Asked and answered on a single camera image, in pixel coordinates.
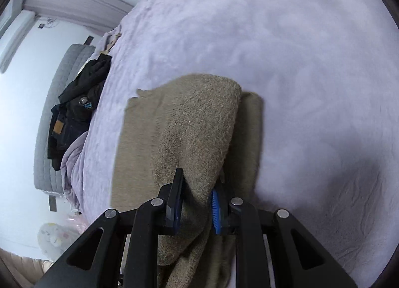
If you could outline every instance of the bed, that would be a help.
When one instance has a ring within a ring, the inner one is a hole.
[[[141,0],[122,37],[72,187],[110,207],[128,98],[181,75],[233,78],[265,101],[253,202],[290,210],[370,287],[399,242],[399,31],[381,0]]]

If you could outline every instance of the gray curtain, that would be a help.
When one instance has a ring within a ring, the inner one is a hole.
[[[86,26],[102,35],[118,26],[132,6],[121,0],[23,0],[23,8]]]

